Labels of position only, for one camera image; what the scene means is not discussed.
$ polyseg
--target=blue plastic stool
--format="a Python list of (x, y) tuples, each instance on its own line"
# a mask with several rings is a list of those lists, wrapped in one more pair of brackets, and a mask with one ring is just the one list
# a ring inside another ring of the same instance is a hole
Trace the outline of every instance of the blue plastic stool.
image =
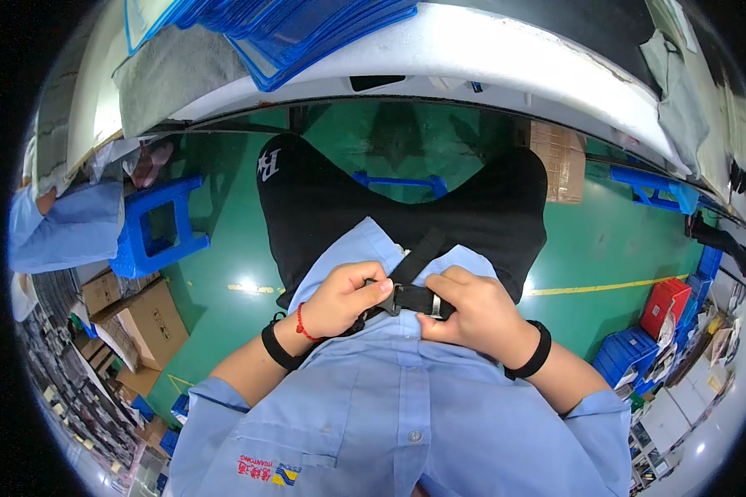
[[(687, 184), (671, 180), (660, 174), (645, 173), (644, 171), (612, 165), (611, 179), (632, 186), (632, 191), (640, 197), (640, 200), (634, 201), (636, 204), (660, 207), (688, 215), (696, 212), (696, 206), (699, 204), (699, 192)], [(647, 196), (641, 188), (642, 186), (652, 188), (654, 190), (652, 196)], [(677, 201), (660, 198), (661, 190), (673, 194)]]
[(357, 183), (361, 184), (365, 188), (369, 188), (371, 184), (402, 184), (406, 186), (427, 186), (434, 192), (434, 198), (438, 199), (448, 194), (448, 185), (441, 176), (428, 176), (427, 180), (402, 180), (399, 178), (383, 178), (376, 176), (368, 176), (364, 171), (351, 174), (351, 177)]
[[(119, 251), (110, 259), (110, 269), (117, 276), (143, 277), (169, 264), (210, 246), (205, 234), (193, 237), (188, 217), (188, 193), (202, 186), (201, 176), (180, 178), (141, 190), (125, 199), (125, 223), (119, 234)], [(174, 203), (174, 222), (179, 244), (172, 246), (165, 239), (152, 239), (149, 211), (167, 202)]]

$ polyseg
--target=embroidered logo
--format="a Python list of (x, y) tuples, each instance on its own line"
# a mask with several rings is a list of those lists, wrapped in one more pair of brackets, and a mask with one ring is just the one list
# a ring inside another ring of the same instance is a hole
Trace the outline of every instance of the embroidered logo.
[(268, 160), (268, 152), (263, 152), (262, 156), (257, 160), (257, 173), (263, 181), (267, 181), (268, 178), (274, 175), (279, 169), (276, 169), (276, 156), (279, 154), (279, 150), (276, 149), (271, 152), (270, 160)]
[(272, 461), (261, 461), (248, 456), (240, 456), (238, 474), (248, 476), (252, 480), (268, 481), (271, 477)]
[(271, 483), (276, 483), (283, 487), (285, 485), (292, 487), (296, 484), (296, 478), (298, 478), (298, 473), (300, 472), (301, 468), (279, 463), (279, 466), (276, 468), (276, 474), (271, 478)]

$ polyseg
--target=cardboard box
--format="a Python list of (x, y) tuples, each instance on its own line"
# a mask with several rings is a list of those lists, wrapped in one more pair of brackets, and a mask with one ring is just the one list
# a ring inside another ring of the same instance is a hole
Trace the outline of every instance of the cardboard box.
[(89, 316), (102, 311), (105, 307), (121, 300), (122, 289), (127, 292), (138, 293), (147, 285), (160, 277), (160, 272), (155, 271), (149, 276), (135, 279), (122, 278), (120, 280), (110, 268), (91, 278), (82, 286), (82, 296), (86, 301)]
[(88, 338), (85, 334), (82, 334), (78, 335), (74, 343), (98, 376), (102, 377), (102, 374), (107, 371), (116, 357), (113, 350), (99, 338)]
[(110, 269), (98, 274), (82, 286), (82, 297), (90, 315), (118, 301), (121, 296), (116, 275)]
[(135, 390), (133, 390), (127, 385), (121, 385), (119, 389), (116, 391), (116, 396), (119, 397), (124, 402), (126, 402), (127, 404), (132, 404), (135, 398), (138, 396), (138, 392), (136, 392)]
[(158, 452), (166, 457), (171, 457), (163, 449), (160, 448), (160, 441), (163, 440), (163, 435), (168, 431), (169, 425), (160, 416), (155, 416), (152, 421), (146, 424), (144, 429), (136, 428), (135, 433), (140, 437), (141, 440), (146, 442), (149, 447), (154, 447)]
[(163, 371), (188, 339), (169, 287), (162, 279), (129, 299), (127, 307), (116, 316), (133, 341), (140, 363), (158, 371)]
[(152, 391), (152, 387), (155, 386), (159, 377), (160, 371), (151, 367), (142, 367), (138, 373), (133, 373), (129, 370), (129, 367), (122, 366), (116, 379), (136, 393), (139, 393), (141, 397), (149, 397), (149, 392)]
[(531, 121), (530, 149), (547, 170), (547, 202), (580, 204), (586, 176), (586, 139), (558, 125)]

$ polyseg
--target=black strap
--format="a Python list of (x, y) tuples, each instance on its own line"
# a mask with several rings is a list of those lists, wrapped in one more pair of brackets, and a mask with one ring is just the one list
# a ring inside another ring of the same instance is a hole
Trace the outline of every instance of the black strap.
[(550, 355), (550, 346), (553, 344), (553, 338), (550, 336), (550, 330), (548, 330), (544, 324), (541, 324), (538, 321), (527, 320), (527, 322), (536, 326), (536, 329), (539, 332), (536, 352), (533, 353), (533, 355), (530, 357), (530, 359), (528, 359), (527, 363), (525, 363), (524, 366), (520, 367), (517, 370), (510, 370), (507, 367), (504, 367), (506, 377), (510, 380), (533, 376), (538, 372), (538, 370), (542, 368), (542, 366), (544, 366), (545, 361), (547, 361), (547, 356)]
[[(434, 306), (434, 292), (427, 288), (412, 285), (411, 283), (418, 277), (421, 271), (426, 269), (426, 266), (431, 261), (437, 258), (444, 243), (445, 235), (440, 232), (438, 228), (431, 227), (428, 233), (426, 233), (426, 235), (420, 240), (420, 243), (403, 258), (394, 270), (392, 270), (389, 278), (393, 283), (399, 283), (402, 285), (399, 291), (399, 294), (402, 297), (399, 298), (403, 298), (404, 303), (402, 304), (401, 302), (398, 302), (398, 305), (418, 313), (424, 313), (427, 315), (431, 314)], [(448, 319), (455, 310), (456, 309), (451, 304), (442, 301), (439, 310), (441, 319)], [(382, 311), (383, 309), (380, 307), (368, 309), (357, 318), (356, 322), (350, 328), (342, 332), (339, 336), (351, 336), (362, 331), (365, 327), (365, 321)], [(279, 345), (276, 336), (274, 336), (274, 324), (277, 321), (276, 315), (274, 315), (274, 319), (275, 321), (271, 321), (270, 324), (262, 330), (262, 344), (265, 345), (270, 356), (280, 366), (284, 367), (289, 372), (293, 372), (298, 369), (301, 363), (307, 359), (319, 344), (313, 344), (306, 353), (299, 357), (291, 357), (287, 352), (285, 352), (285, 349)]]
[(437, 258), (444, 243), (445, 235), (437, 227), (431, 227), (420, 243), (392, 270), (390, 273), (392, 282), (401, 285), (412, 283), (418, 274)]
[(281, 347), (279, 341), (276, 339), (276, 335), (274, 334), (274, 325), (279, 321), (279, 319), (277, 319), (279, 314), (282, 314), (283, 316), (285, 315), (285, 313), (282, 313), (281, 311), (274, 314), (274, 318), (270, 323), (268, 323), (268, 326), (262, 329), (260, 338), (262, 338), (262, 344), (265, 346), (271, 359), (276, 361), (279, 366), (284, 367), (288, 372), (294, 372), (298, 369), (301, 363), (304, 362), (312, 349), (304, 355), (292, 357), (284, 348)]
[[(438, 319), (445, 321), (456, 312), (456, 308), (450, 302), (443, 301), (438, 297), (435, 300), (435, 295), (434, 292), (422, 286), (404, 285), (398, 288), (395, 303), (416, 313), (423, 313), (432, 317), (439, 316)], [(435, 303), (439, 304), (438, 309), (434, 308)]]

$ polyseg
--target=person in blue shirt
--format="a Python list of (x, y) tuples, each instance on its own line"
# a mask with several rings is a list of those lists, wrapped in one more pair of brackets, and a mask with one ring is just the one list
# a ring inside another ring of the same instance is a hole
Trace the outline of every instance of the person in blue shirt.
[(111, 157), (110, 143), (100, 154), (109, 162), (109, 173), (90, 184), (79, 173), (65, 192), (52, 187), (36, 195), (34, 185), (23, 185), (11, 198), (8, 226), (8, 263), (16, 273), (37, 274), (65, 270), (116, 257), (124, 222), (122, 162), (132, 162), (130, 179), (139, 188), (149, 187), (169, 160), (173, 144), (165, 142), (149, 152)]
[[(189, 390), (174, 495), (627, 494), (629, 408), (516, 308), (546, 239), (535, 154), (406, 205), (280, 136), (258, 187), (288, 315)], [(455, 312), (379, 313), (347, 335), (429, 227), (447, 241), (412, 283)]]

